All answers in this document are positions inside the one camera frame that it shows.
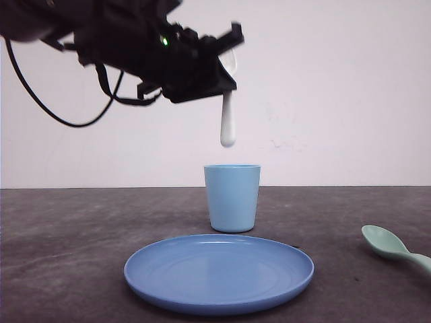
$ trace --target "white spoon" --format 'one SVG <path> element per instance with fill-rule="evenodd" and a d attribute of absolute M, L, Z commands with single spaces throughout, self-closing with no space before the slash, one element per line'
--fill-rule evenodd
<path fill-rule="evenodd" d="M 233 76 L 236 73 L 238 65 L 234 50 L 228 50 L 219 56 L 220 62 L 223 64 L 224 69 Z M 236 131 L 234 111 L 231 105 L 232 91 L 223 93 L 223 106 L 222 106 L 222 127 L 220 130 L 220 143 L 223 147 L 231 147 L 235 144 Z"/>
<path fill-rule="evenodd" d="M 412 254 L 392 232 L 376 225 L 365 225 L 362 227 L 362 235 L 379 256 L 416 262 L 431 274 L 431 258 L 423 254 Z"/>

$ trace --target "blue plate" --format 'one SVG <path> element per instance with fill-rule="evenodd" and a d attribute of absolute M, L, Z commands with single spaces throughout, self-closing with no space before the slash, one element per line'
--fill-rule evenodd
<path fill-rule="evenodd" d="M 291 246 L 248 236 L 203 234 L 134 253 L 125 278 L 144 300 L 175 312 L 222 316 L 272 308 L 310 283 L 314 264 Z"/>

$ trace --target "robotic arm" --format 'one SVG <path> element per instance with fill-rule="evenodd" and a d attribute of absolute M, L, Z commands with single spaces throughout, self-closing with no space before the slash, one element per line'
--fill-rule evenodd
<path fill-rule="evenodd" d="M 181 0 L 0 0 L 0 35 L 9 40 L 42 40 L 57 50 L 75 50 L 79 62 L 94 64 L 103 91 L 125 104 L 147 105 L 161 89 L 173 103 L 236 89 L 218 55 L 244 42 L 241 25 L 220 38 L 169 24 L 166 16 Z M 59 40 L 74 35 L 73 44 Z M 138 99 L 112 94 L 104 65 L 141 78 Z"/>

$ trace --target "table surface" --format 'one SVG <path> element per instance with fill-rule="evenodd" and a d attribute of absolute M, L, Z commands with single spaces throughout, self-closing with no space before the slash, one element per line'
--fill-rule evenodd
<path fill-rule="evenodd" d="M 261 187 L 249 236 L 299 246 L 314 278 L 296 299 L 226 318 L 176 314 L 139 299 L 123 278 L 134 251 L 215 233 L 204 188 L 1 191 L 1 315 L 38 322 L 431 322 L 431 277 L 383 260 L 361 227 L 383 226 L 431 255 L 431 187 Z"/>

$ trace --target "white backdrop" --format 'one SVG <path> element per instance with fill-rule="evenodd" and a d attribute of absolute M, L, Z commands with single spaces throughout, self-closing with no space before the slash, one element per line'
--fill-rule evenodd
<path fill-rule="evenodd" d="M 64 127 L 23 90 L 2 46 L 2 187 L 201 186 L 215 163 L 261 164 L 262 185 L 430 185 L 430 16 L 427 0 L 185 0 L 169 20 L 199 34 L 242 23 L 230 149 L 221 97 L 115 104 L 88 129 Z M 15 48 L 63 118 L 83 122 L 107 101 L 73 53 Z"/>

